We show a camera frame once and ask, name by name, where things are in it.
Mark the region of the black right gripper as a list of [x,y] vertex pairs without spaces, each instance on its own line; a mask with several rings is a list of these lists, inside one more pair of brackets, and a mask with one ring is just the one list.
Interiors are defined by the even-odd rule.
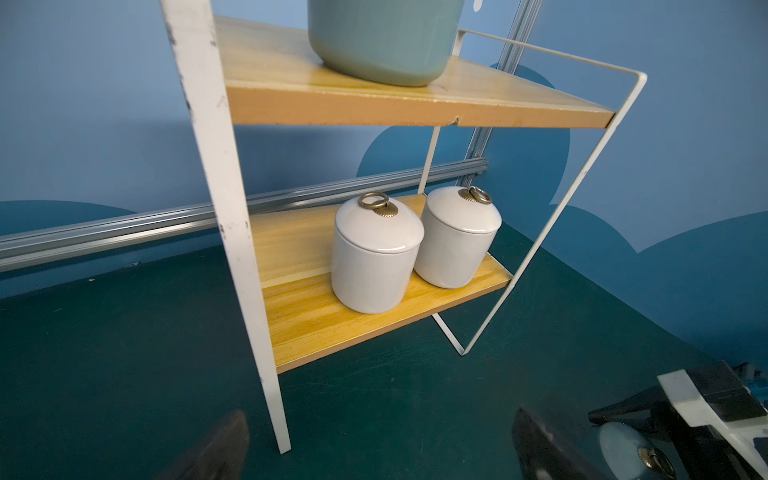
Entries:
[[[766,376],[751,363],[730,369],[767,409]],[[608,422],[620,422],[639,431],[668,457],[676,479],[761,479],[714,430],[688,426],[673,409],[658,378],[656,385],[594,410],[588,418],[598,429]]]

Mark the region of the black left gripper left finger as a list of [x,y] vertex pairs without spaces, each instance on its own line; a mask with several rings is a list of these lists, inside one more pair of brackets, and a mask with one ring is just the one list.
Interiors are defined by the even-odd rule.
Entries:
[[249,444],[245,413],[232,411],[156,479],[240,479]]

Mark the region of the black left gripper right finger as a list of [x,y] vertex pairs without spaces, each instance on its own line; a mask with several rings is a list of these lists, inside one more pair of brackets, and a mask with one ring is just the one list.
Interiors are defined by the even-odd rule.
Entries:
[[566,438],[525,408],[517,410],[511,436],[523,479],[609,479]]

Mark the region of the teal tea canister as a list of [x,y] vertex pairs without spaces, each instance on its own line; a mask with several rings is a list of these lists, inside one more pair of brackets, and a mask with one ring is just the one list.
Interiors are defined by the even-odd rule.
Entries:
[[603,424],[598,429],[598,441],[603,458],[617,479],[677,478],[668,457],[626,424]]
[[312,0],[308,39],[335,71],[421,87],[445,71],[463,6],[462,0]]

